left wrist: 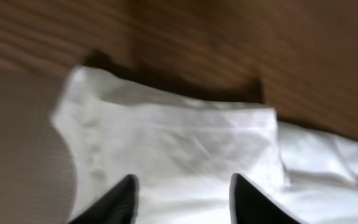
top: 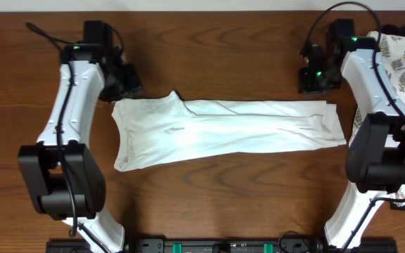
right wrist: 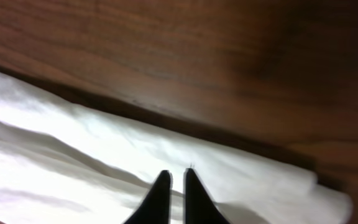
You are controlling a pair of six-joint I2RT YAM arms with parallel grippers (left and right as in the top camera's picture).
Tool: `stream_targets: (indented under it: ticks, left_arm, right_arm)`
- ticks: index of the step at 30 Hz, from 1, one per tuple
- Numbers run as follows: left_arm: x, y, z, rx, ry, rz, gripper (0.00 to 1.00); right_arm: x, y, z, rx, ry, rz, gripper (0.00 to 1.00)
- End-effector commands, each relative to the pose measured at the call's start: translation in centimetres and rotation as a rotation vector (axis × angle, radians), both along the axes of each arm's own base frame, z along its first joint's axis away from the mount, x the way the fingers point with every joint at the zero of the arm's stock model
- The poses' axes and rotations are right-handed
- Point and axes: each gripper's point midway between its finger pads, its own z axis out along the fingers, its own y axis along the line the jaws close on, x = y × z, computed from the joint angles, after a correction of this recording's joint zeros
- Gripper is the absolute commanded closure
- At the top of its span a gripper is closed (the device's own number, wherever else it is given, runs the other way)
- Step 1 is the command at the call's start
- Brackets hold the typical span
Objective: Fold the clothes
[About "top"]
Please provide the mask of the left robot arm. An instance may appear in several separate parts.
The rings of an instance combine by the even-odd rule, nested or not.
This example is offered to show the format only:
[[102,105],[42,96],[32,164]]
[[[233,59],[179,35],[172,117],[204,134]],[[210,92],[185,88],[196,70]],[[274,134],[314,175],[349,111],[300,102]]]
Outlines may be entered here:
[[135,67],[120,45],[75,44],[60,54],[60,84],[51,115],[34,145],[23,145],[18,165],[35,211],[70,226],[90,252],[126,252],[125,229],[105,206],[104,176],[89,150],[98,100],[125,98]]

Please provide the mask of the white t-shirt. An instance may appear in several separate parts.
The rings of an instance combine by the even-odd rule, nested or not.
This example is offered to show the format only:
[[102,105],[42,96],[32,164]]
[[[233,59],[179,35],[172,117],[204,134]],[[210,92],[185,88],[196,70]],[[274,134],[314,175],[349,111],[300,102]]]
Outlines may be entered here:
[[346,144],[334,104],[164,98],[117,101],[114,168],[143,169],[230,153],[284,153]]

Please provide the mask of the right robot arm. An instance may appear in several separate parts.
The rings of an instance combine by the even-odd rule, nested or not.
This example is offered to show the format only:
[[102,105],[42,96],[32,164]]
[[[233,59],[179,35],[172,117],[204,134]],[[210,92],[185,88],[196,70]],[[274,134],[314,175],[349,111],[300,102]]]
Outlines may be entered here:
[[362,235],[384,202],[405,211],[405,104],[388,77],[379,40],[340,35],[328,50],[306,41],[300,52],[300,91],[327,90],[345,80],[361,113],[346,159],[349,180],[315,252],[389,252],[394,242],[363,243]]

